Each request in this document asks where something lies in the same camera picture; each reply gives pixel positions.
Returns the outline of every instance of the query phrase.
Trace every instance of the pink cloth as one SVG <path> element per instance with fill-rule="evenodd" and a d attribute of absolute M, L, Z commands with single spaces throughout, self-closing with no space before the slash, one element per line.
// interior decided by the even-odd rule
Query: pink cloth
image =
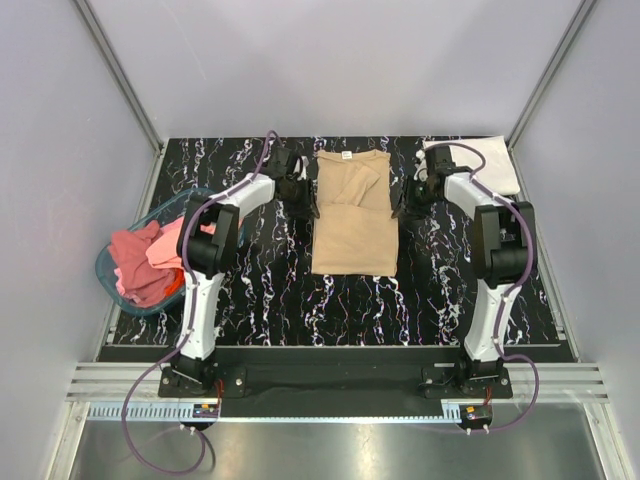
<path fill-rule="evenodd" d="M 162 301 L 165 289 L 175 280 L 173 270 L 153 268 L 145 254 L 149 246 L 163 236 L 155 220 L 135 232 L 121 230 L 111 235 L 108 249 L 120 269 L 120 286 L 125 292 L 123 296 L 129 295 L 131 299 L 137 297 L 140 307 L 151 307 Z"/>
<path fill-rule="evenodd" d="M 118 290 L 118 293 L 128 300 L 133 300 L 135 303 L 140 303 L 142 300 L 140 300 L 137 295 L 125 292 L 124 287 L 122 286 L 122 270 L 116 268 L 113 273 L 115 273 L 116 277 L 118 277 L 118 281 L 116 282 L 116 290 Z"/>
<path fill-rule="evenodd" d="M 176 250 L 183 221 L 184 217 L 180 217 L 176 221 L 162 227 L 162 236 L 147 248 L 147 260 L 153 268 L 182 269 L 182 259 L 178 256 Z M 200 229 L 203 232 L 213 235 L 216 227 L 213 225 L 203 225 Z"/>

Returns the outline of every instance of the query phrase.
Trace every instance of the laundry basket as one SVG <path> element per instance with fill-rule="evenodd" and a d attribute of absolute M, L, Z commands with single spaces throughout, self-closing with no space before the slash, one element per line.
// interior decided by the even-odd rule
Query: laundry basket
<path fill-rule="evenodd" d="M 193 194 L 210 196 L 213 193 L 214 192 L 206 188 L 192 188 L 180 192 L 171 200 L 163 203 L 158 208 L 150 212 L 146 217 L 134 223 L 128 230 L 130 232 L 135 232 L 136 230 L 146 227 L 147 224 L 152 220 L 157 220 L 160 226 L 167 225 L 185 214 L 187 209 L 187 202 Z M 243 233 L 244 228 L 241 227 L 238 235 L 239 243 L 243 239 Z M 96 260 L 96 275 L 104 289 L 123 311 L 138 317 L 152 315 L 175 304 L 177 301 L 184 297 L 185 287 L 183 285 L 176 292 L 167 296 L 160 303 L 151 307 L 141 308 L 131 300 L 124 298 L 118 293 L 118 290 L 116 288 L 118 277 L 116 277 L 116 274 L 113 271 L 117 268 L 117 266 L 113 261 L 109 250 L 107 250 L 107 247 L 108 245 L 102 249 Z"/>

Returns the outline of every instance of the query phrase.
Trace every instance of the cable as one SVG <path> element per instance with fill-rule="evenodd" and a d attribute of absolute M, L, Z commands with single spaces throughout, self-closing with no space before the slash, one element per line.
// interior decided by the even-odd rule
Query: cable
<path fill-rule="evenodd" d="M 138 449 L 147 447 L 149 445 L 151 445 L 152 443 L 158 441 L 160 438 L 164 437 L 165 435 L 168 435 L 169 433 L 173 433 L 176 432 L 178 430 L 184 430 L 182 425 L 175 425 L 173 427 L 169 427 L 166 430 L 163 430 L 161 432 L 156 433 L 153 437 L 151 437 L 149 440 L 147 440 L 146 442 L 144 442 L 142 445 L 138 446 Z M 206 436 L 204 437 L 205 440 L 205 445 L 207 447 L 207 449 L 209 450 L 209 452 L 211 453 L 211 456 L 215 459 L 215 452 L 213 449 L 213 445 L 211 444 L 211 440 L 209 440 Z M 98 456 L 100 457 L 100 460 L 102 460 L 104 463 L 123 463 L 127 460 L 129 460 L 131 457 L 133 457 L 133 453 L 129 453 L 128 455 L 125 455 L 124 457 L 120 457 L 120 458 L 107 458 L 107 455 L 104 455 L 102 452 L 104 451 L 108 451 L 109 449 L 106 448 L 103 445 L 103 441 L 100 439 L 99 435 L 96 435 L 96 443 L 97 445 L 97 450 L 98 450 Z"/>
<path fill-rule="evenodd" d="M 191 232 L 195 227 L 195 224 L 198 221 L 198 217 L 200 217 L 202 212 L 204 212 L 207 208 L 211 207 L 213 204 L 219 202 L 220 200 L 223 200 L 229 197 L 230 195 L 233 195 L 239 192 L 242 188 L 250 184 L 256 178 L 256 176 L 260 173 L 260 168 L 262 168 L 262 164 L 264 163 L 264 160 L 267 157 L 267 153 L 269 152 L 269 140 L 272 137 L 274 137 L 278 141 L 278 143 L 280 144 L 282 143 L 282 141 L 280 140 L 280 137 L 276 132 L 274 132 L 273 130 L 269 130 L 269 132 L 267 132 L 267 136 L 264 141 L 264 146 L 262 147 L 262 153 L 260 154 L 260 160 L 258 161 L 258 164 L 256 165 L 255 170 L 251 174 L 251 177 L 245 178 L 244 180 L 237 183 L 233 187 L 229 188 L 228 190 L 225 190 L 223 193 L 220 193 L 218 195 L 211 197 L 204 204 L 202 204 L 200 208 L 196 210 L 196 212 L 193 214 L 193 216 L 189 220 L 189 223 L 187 225 L 187 229 L 185 230 L 185 235 L 182 241 L 182 262 L 184 264 L 185 275 L 186 274 L 191 275 L 192 283 L 194 285 L 193 293 L 191 295 L 191 309 L 189 312 L 189 320 L 187 323 L 187 334 L 184 336 L 182 341 L 178 343 L 175 350 L 171 351 L 170 353 L 162 357 L 160 360 L 158 360 L 156 363 L 154 363 L 152 366 L 150 366 L 147 370 L 144 371 L 142 375 L 140 375 L 140 377 L 135 382 L 133 382 L 131 389 L 129 390 L 129 392 L 127 393 L 127 396 L 124 399 L 124 403 L 122 404 L 122 415 L 120 416 L 120 422 L 122 424 L 122 432 L 124 434 L 124 439 L 127 442 L 127 446 L 129 447 L 129 450 L 131 450 L 131 453 L 133 454 L 133 456 L 140 463 L 142 463 L 143 465 L 145 465 L 146 467 L 150 468 L 151 470 L 157 473 L 170 475 L 173 477 L 181 477 L 183 475 L 188 475 L 194 472 L 195 470 L 198 469 L 198 467 L 202 464 L 202 461 L 204 460 L 206 446 L 209 440 L 202 432 L 198 430 L 192 430 L 192 432 L 195 432 L 198 435 L 202 443 L 202 452 L 200 457 L 196 461 L 196 463 L 194 463 L 193 466 L 185 470 L 167 470 L 162 467 L 158 467 L 157 465 L 154 465 L 153 463 L 149 462 L 146 458 L 142 456 L 142 454 L 138 451 L 138 449 L 134 445 L 133 440 L 131 439 L 131 434 L 129 433 L 129 427 L 127 426 L 127 411 L 128 411 L 129 402 L 131 401 L 131 397 L 133 396 L 133 393 L 138 388 L 138 386 L 142 383 L 142 381 L 147 377 L 147 375 L 153 372 L 156 369 L 156 367 L 159 367 L 163 363 L 166 363 L 169 360 L 171 360 L 173 357 L 175 357 L 180 352 L 180 350 L 182 350 L 182 347 L 184 347 L 189 341 L 189 336 L 191 335 L 191 329 L 193 328 L 193 323 L 195 321 L 196 298 L 198 296 L 197 295 L 198 284 L 196 281 L 196 276 L 193 269 L 191 268 L 191 265 L 189 265 L 189 259 L 187 258 L 187 244 L 189 242 L 189 232 Z"/>
<path fill-rule="evenodd" d="M 493 397 L 493 392 L 491 389 L 491 386 L 487 387 L 487 398 L 484 399 L 484 402 L 482 402 L 482 405 L 489 405 L 489 407 L 491 407 L 491 399 Z"/>
<path fill-rule="evenodd" d="M 465 150 L 469 150 L 470 152 L 473 152 L 478 157 L 480 157 L 480 161 L 481 161 L 480 166 L 475 170 L 471 171 L 471 177 L 469 178 L 469 181 L 473 185 L 478 187 L 478 189 L 480 189 L 480 191 L 482 191 L 485 195 L 488 195 L 489 197 L 494 199 L 496 202 L 498 202 L 500 205 L 506 207 L 509 210 L 509 212 L 511 212 L 511 214 L 516 218 L 516 220 L 520 224 L 520 227 L 524 232 L 524 236 L 527 242 L 527 263 L 525 265 L 524 272 L 520 277 L 520 279 L 518 279 L 516 283 L 514 283 L 511 287 L 509 287 L 505 291 L 505 293 L 502 296 L 502 301 L 500 302 L 500 306 L 498 307 L 498 314 L 496 315 L 496 321 L 493 325 L 493 345 L 496 351 L 498 352 L 498 355 L 500 356 L 500 358 L 502 358 L 505 362 L 511 362 L 513 360 L 522 360 L 529 364 L 529 366 L 531 367 L 531 370 L 533 371 L 533 379 L 534 379 L 533 395 L 531 397 L 531 401 L 529 402 L 529 405 L 526 406 L 526 408 L 515 420 L 512 420 L 506 425 L 501 425 L 499 427 L 494 427 L 491 429 L 492 432 L 496 432 L 496 431 L 501 432 L 501 431 L 508 430 L 511 427 L 515 427 L 516 425 L 522 423 L 525 420 L 525 418 L 527 418 L 527 416 L 529 416 L 529 414 L 533 410 L 533 407 L 536 404 L 536 401 L 538 400 L 538 393 L 540 392 L 540 374 L 538 373 L 538 368 L 536 367 L 536 364 L 533 362 L 533 360 L 531 360 L 526 355 L 522 355 L 522 354 L 505 355 L 504 351 L 500 347 L 500 339 L 498 338 L 498 333 L 500 332 L 500 324 L 502 322 L 502 314 L 504 313 L 504 309 L 506 306 L 506 297 L 508 297 L 509 294 L 513 292 L 515 289 L 524 285 L 524 282 L 526 282 L 527 278 L 529 278 L 529 275 L 531 275 L 531 270 L 533 269 L 533 255 L 534 255 L 533 235 L 531 234 L 531 230 L 529 230 L 529 225 L 527 224 L 524 217 L 520 214 L 520 212 L 518 212 L 518 210 L 516 210 L 516 208 L 513 205 L 511 205 L 511 202 L 508 199 L 491 191 L 475 178 L 478 172 L 480 172 L 483 168 L 487 166 L 487 159 L 479 150 L 476 150 L 475 148 L 470 147 L 469 145 L 465 145 L 463 143 L 441 142 L 441 143 L 429 145 L 423 151 L 427 152 L 427 150 L 431 150 L 433 148 L 443 147 L 443 146 L 464 148 Z M 472 433 L 485 433 L 485 431 L 474 430 Z"/>

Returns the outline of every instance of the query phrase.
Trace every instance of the folded shirt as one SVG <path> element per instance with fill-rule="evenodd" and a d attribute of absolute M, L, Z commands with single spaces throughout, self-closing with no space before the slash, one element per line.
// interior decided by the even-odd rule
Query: folded shirt
<path fill-rule="evenodd" d="M 394 276 L 398 222 L 391 218 L 390 154 L 318 152 L 311 273 Z"/>

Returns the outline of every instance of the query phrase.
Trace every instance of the white cloth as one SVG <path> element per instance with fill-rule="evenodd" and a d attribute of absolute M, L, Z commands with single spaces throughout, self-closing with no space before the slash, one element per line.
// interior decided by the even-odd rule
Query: white cloth
<path fill-rule="evenodd" d="M 515 195 L 520 192 L 520 184 L 516 171 L 511 163 L 504 137 L 476 138 L 470 140 L 444 140 L 445 142 L 456 142 L 468 145 L 480 151 L 487 159 L 487 166 L 478 173 L 478 180 L 490 190 L 501 195 Z M 442 142 L 423 141 L 422 147 Z M 459 167 L 470 167 L 471 169 L 480 166 L 480 158 L 473 152 L 460 147 L 451 147 L 451 157 Z"/>

